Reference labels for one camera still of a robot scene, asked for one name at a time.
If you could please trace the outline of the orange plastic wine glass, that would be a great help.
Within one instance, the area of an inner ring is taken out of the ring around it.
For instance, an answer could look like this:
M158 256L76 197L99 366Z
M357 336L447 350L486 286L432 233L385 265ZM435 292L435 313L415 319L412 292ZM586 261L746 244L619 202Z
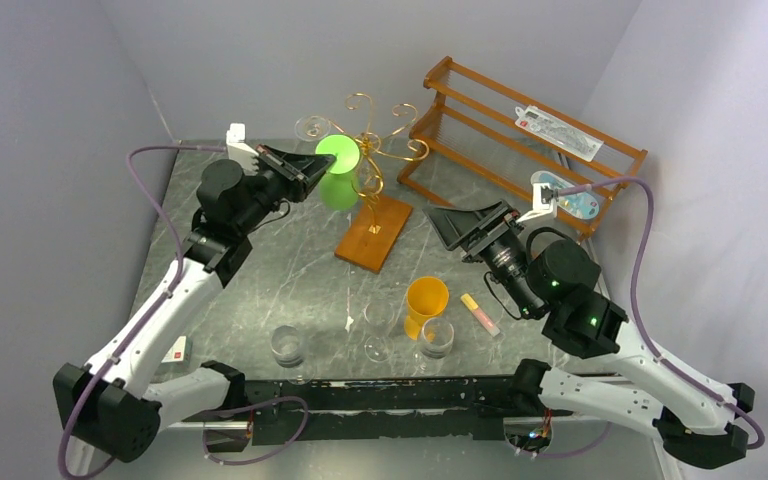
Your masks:
M417 340L423 325L439 317L450 298L446 284L439 278L424 276L411 283L406 292L407 314L404 331L411 340Z

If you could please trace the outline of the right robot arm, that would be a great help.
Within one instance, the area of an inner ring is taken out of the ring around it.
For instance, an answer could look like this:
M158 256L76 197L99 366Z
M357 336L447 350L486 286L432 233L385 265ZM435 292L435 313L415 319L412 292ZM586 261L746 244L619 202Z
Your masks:
M743 459L749 436L736 420L753 407L743 383L714 381L645 338L642 328L598 292L600 266L568 235L534 253L518 212L504 201L477 210L431 206L425 215L447 250L486 266L519 319L539 320L542 334L566 354L597 361L625 386L588 380L524 359L508 395L521 414L566 410L597 416L661 442L673 458L712 470Z

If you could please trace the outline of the green plastic wine glass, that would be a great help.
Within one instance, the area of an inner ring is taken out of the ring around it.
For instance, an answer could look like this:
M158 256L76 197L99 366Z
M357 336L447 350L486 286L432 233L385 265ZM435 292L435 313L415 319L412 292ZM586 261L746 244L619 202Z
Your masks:
M319 141L315 153L335 157L334 163L319 182L321 200L332 210L350 209L359 199L355 188L355 170L360 162L358 144L346 135L329 135Z

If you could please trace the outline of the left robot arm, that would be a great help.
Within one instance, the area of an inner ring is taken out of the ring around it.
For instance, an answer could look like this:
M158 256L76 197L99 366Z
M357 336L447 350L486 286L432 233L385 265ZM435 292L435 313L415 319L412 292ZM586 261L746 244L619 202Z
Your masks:
M248 161L224 156L203 170L190 232L176 239L175 259L154 292L100 351L54 376L62 474L72 440L128 463L171 424L204 412L231 420L253 409L245 375L217 361L157 385L152 377L186 324L241 269L252 233L282 205L304 201L335 160L259 145Z

